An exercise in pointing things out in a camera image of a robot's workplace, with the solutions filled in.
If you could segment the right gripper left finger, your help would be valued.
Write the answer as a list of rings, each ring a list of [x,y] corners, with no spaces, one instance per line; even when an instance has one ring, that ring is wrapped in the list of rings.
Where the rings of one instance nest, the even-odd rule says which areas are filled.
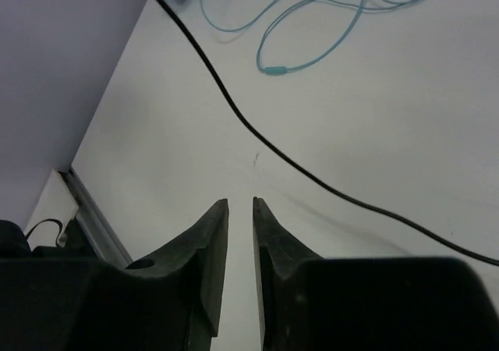
[[[209,350],[218,336],[228,249],[228,201],[216,201],[194,225],[134,261],[141,280],[144,350]]]

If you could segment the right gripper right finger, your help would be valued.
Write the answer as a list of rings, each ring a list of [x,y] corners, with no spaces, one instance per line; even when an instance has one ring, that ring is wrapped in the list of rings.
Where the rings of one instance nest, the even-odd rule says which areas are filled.
[[[253,198],[253,251],[262,349],[308,350],[305,268],[322,257],[284,228],[261,197]]]

